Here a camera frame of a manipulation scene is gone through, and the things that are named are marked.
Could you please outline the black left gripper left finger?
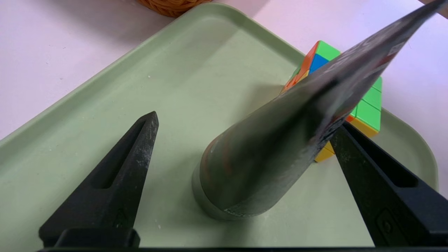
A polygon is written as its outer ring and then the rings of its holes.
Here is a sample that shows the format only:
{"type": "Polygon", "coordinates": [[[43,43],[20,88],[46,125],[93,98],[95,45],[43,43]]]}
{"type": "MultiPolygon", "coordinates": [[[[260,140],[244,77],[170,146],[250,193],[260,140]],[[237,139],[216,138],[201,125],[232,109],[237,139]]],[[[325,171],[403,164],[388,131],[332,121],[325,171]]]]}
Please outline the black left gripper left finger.
{"type": "Polygon", "coordinates": [[[39,229],[44,247],[138,247],[133,228],[155,146],[155,111],[141,116],[39,229]]]}

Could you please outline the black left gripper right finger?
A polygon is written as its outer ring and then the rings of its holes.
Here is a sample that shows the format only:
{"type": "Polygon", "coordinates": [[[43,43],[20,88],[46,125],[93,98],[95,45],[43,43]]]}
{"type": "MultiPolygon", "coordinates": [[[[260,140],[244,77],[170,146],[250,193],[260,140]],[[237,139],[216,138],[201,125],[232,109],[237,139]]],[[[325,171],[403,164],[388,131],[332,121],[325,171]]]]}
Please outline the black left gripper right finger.
{"type": "Polygon", "coordinates": [[[351,124],[331,139],[376,247],[447,247],[447,200],[351,124]]]}

